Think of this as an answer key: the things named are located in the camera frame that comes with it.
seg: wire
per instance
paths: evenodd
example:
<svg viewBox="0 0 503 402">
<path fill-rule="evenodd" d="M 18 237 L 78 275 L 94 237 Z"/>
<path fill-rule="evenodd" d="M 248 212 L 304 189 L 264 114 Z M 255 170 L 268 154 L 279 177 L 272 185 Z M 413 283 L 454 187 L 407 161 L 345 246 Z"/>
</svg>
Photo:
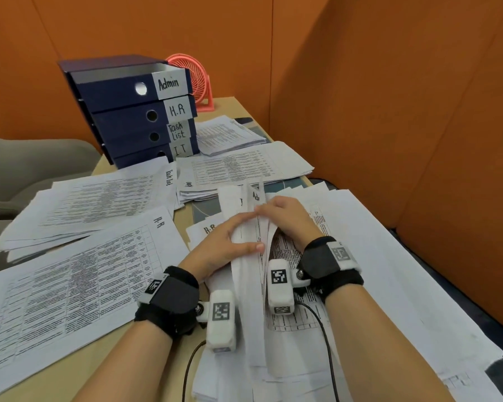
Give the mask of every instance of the wire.
<svg viewBox="0 0 503 402">
<path fill-rule="evenodd" d="M 326 349 L 328 350 L 328 361 L 330 362 L 331 384 L 334 387 L 335 401 L 339 402 L 339 395 L 337 394 L 337 384 L 335 383 L 334 363 L 333 363 L 333 361 L 331 359 L 330 343 L 328 342 L 328 337 L 326 337 L 326 330 L 324 329 L 324 325 L 320 321 L 320 318 L 318 317 L 317 313 L 315 313 L 315 311 L 309 305 L 307 305 L 305 303 L 302 303 L 300 301 L 297 301 L 297 300 L 295 300 L 295 304 L 300 304 L 303 307 L 305 307 L 306 309 L 308 309 L 313 314 L 313 316 L 315 316 L 315 318 L 317 319 L 317 321 L 318 321 L 318 323 L 320 325 L 320 328 L 322 330 L 322 334 L 324 335 L 324 340 L 326 342 Z"/>
<path fill-rule="evenodd" d="M 183 382 L 183 399 L 182 402 L 184 402 L 184 398 L 186 396 L 186 381 L 188 379 L 188 371 L 190 370 L 190 365 L 192 364 L 192 360 L 194 359 L 194 355 L 196 355 L 196 352 L 201 348 L 201 346 L 204 346 L 207 344 L 206 340 L 203 340 L 201 343 L 199 343 L 194 351 L 192 351 L 192 355 L 190 356 L 190 359 L 188 360 L 188 365 L 186 366 L 186 371 L 184 372 L 184 382 Z"/>
</svg>

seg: fan stand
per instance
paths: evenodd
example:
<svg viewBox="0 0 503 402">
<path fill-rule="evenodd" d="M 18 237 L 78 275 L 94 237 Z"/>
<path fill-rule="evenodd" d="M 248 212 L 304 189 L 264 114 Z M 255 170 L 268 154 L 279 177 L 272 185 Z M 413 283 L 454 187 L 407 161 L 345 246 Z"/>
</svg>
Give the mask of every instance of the fan stand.
<svg viewBox="0 0 503 402">
<path fill-rule="evenodd" d="M 203 101 L 199 101 L 196 103 L 196 110 L 198 113 L 205 113 L 208 111 L 215 111 L 215 101 L 212 98 L 212 87 L 211 87 L 211 78 L 207 75 L 207 103 L 203 103 Z"/>
</svg>

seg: desk fan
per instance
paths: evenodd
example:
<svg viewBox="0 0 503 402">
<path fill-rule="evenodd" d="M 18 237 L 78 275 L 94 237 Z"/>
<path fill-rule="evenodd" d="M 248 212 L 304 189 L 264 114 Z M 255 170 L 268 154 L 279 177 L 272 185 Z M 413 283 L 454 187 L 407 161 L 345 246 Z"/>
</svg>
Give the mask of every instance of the desk fan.
<svg viewBox="0 0 503 402">
<path fill-rule="evenodd" d="M 175 53 L 167 58 L 170 65 L 184 67 L 190 70 L 192 80 L 192 95 L 196 101 L 198 113 L 215 111 L 215 103 L 212 99 L 211 81 L 202 64 L 192 56 L 184 53 Z"/>
</svg>

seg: metal screw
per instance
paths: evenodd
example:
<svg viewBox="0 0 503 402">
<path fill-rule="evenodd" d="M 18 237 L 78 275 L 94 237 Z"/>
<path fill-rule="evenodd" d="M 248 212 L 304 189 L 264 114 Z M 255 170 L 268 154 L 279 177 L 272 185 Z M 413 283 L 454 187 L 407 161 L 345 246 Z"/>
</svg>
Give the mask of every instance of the metal screw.
<svg viewBox="0 0 503 402">
<path fill-rule="evenodd" d="M 203 305 L 201 303 L 198 303 L 194 310 L 196 311 L 196 316 L 201 316 L 203 314 L 203 311 L 205 310 L 205 308 L 203 307 Z"/>
</svg>

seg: wooden desk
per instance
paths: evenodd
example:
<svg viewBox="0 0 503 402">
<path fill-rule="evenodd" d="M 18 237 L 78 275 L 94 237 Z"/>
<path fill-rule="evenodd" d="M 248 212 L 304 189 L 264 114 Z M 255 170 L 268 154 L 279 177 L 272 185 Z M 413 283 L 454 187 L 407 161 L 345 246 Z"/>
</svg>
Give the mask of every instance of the wooden desk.
<svg viewBox="0 0 503 402">
<path fill-rule="evenodd" d="M 200 113 L 197 120 L 206 121 L 222 114 L 228 117 L 250 117 L 250 114 L 234 97 L 215 99 L 216 111 Z M 93 170 L 93 175 L 113 172 L 104 156 Z M 175 212 L 174 222 L 185 242 L 188 242 L 186 228 L 192 225 L 192 208 L 187 204 Z M 0 402 L 66 402 L 70 401 L 86 380 L 93 374 L 108 352 L 114 347 L 127 328 L 126 324 L 106 336 L 88 344 L 86 347 L 61 359 L 41 372 L 33 375 L 19 385 L 0 395 Z M 160 400 L 163 402 L 180 401 L 184 371 L 194 348 L 205 339 L 205 331 L 197 328 L 190 336 L 184 336 L 175 342 L 170 353 L 168 364 L 160 383 Z M 192 400 L 190 390 L 200 361 L 201 352 L 194 357 L 188 377 L 188 399 Z"/>
</svg>

